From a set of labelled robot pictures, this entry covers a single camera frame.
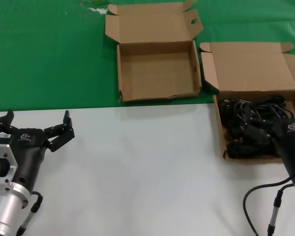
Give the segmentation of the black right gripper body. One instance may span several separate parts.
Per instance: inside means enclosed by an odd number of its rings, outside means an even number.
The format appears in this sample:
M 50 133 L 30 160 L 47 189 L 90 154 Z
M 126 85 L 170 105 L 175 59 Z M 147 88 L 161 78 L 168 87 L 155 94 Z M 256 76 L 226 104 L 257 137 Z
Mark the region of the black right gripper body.
M 271 129 L 272 142 L 290 177 L 295 177 L 295 118 L 282 119 Z

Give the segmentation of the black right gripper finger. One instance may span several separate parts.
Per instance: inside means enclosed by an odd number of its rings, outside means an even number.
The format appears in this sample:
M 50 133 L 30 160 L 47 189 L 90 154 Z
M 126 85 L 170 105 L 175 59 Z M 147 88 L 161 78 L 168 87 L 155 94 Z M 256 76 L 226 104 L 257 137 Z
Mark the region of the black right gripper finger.
M 271 129 L 274 121 L 262 118 L 251 106 L 244 108 L 243 133 L 257 143 L 268 144 L 271 142 Z

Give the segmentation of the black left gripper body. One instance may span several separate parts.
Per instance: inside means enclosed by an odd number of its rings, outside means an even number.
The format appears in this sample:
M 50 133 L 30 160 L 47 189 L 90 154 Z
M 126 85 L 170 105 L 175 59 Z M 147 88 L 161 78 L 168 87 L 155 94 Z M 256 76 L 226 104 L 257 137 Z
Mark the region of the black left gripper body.
M 10 134 L 0 133 L 0 183 L 17 183 L 34 189 L 44 160 L 46 135 L 36 128 L 12 127 Z

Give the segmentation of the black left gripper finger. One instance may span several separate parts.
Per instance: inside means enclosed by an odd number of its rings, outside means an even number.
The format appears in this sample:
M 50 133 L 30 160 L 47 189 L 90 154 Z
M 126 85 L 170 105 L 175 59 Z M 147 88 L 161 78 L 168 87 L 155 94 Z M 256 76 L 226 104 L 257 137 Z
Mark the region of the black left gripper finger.
M 14 119 L 14 112 L 9 110 L 5 116 L 0 117 L 0 133 L 10 134 L 11 123 Z
M 62 124 L 44 129 L 46 135 L 45 146 L 55 152 L 73 138 L 75 138 L 72 120 L 68 110 L 65 111 Z

